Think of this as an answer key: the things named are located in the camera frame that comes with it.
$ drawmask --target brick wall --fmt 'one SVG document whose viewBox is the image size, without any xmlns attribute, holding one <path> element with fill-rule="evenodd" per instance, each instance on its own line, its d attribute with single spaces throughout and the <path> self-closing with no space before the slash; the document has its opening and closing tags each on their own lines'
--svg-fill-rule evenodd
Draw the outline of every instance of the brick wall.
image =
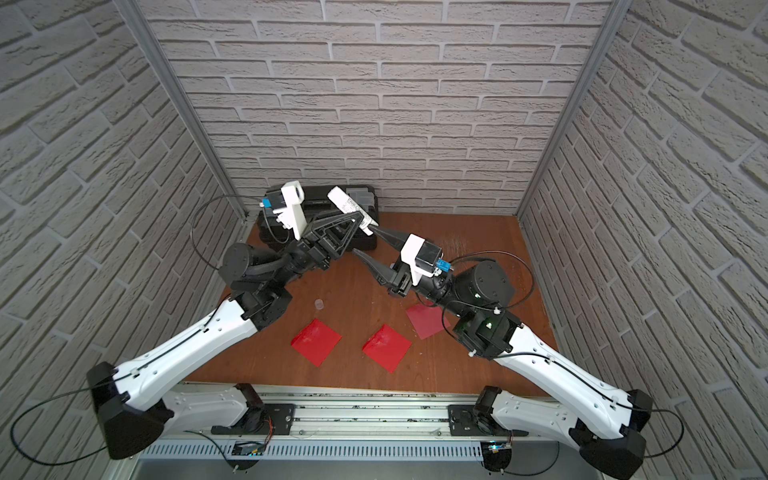
<svg viewBox="0 0 768 480">
<path fill-rule="evenodd" d="M 608 3 L 141 5 L 241 193 L 366 183 L 383 210 L 514 214 Z"/>
<path fill-rule="evenodd" d="M 768 471 L 766 5 L 636 0 L 522 218 L 562 349 L 685 419 L 651 478 Z"/>
<path fill-rule="evenodd" d="M 104 453 L 33 465 L 9 423 L 196 319 L 213 273 L 187 218 L 219 188 L 111 2 L 0 3 L 0 477 L 100 478 Z M 235 225 L 211 205 L 204 253 Z M 85 394 L 18 431 L 49 462 L 103 445 Z"/>
</svg>

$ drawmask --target red square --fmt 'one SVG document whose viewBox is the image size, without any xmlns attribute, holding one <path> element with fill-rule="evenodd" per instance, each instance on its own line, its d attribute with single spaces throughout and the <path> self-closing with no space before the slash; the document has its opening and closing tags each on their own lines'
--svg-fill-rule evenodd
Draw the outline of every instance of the red square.
<svg viewBox="0 0 768 480">
<path fill-rule="evenodd" d="M 290 345 L 314 366 L 320 366 L 339 340 L 341 335 L 331 330 L 325 323 L 314 319 L 299 332 L 299 335 L 293 337 Z"/>
<path fill-rule="evenodd" d="M 362 351 L 384 367 L 387 372 L 392 373 L 400 364 L 400 360 L 406 356 L 409 348 L 411 348 L 410 341 L 389 325 L 384 325 L 362 346 Z"/>
<path fill-rule="evenodd" d="M 428 307 L 421 303 L 410 307 L 406 310 L 408 318 L 411 319 L 413 328 L 416 329 L 416 333 L 419 338 L 424 340 L 437 332 L 442 331 L 442 309 L 438 306 Z M 446 328 L 450 327 L 450 321 L 445 319 Z"/>
</svg>

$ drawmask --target wooden table surface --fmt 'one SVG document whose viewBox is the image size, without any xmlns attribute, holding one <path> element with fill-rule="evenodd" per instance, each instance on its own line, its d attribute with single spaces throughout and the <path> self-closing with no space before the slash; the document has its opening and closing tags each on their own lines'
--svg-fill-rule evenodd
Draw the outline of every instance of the wooden table surface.
<svg viewBox="0 0 768 480">
<path fill-rule="evenodd" d="M 480 250 L 506 250 L 530 264 L 514 217 L 381 213 L 380 223 L 382 227 L 430 239 L 442 247 L 447 260 Z M 257 228 L 254 227 L 248 241 L 260 243 Z M 367 253 L 385 264 L 395 261 L 398 255 L 380 239 L 378 247 Z M 515 286 L 514 300 L 519 300 L 528 291 L 530 276 L 514 259 L 506 255 L 497 257 Z M 187 379 L 446 393 L 480 393 L 484 386 L 493 385 L 515 395 L 546 395 L 496 362 L 470 358 L 467 350 L 444 332 L 420 340 L 406 315 L 406 309 L 417 303 L 413 292 L 406 298 L 390 296 L 351 253 L 324 272 L 307 273 L 289 284 L 288 290 L 293 301 L 279 320 L 231 346 Z M 316 299 L 325 304 L 322 310 L 315 309 Z M 538 288 L 513 313 L 546 343 L 556 347 Z M 320 367 L 290 346 L 293 337 L 314 318 L 342 336 Z M 413 342 L 394 373 L 388 373 L 362 352 L 368 338 L 385 323 Z"/>
</svg>

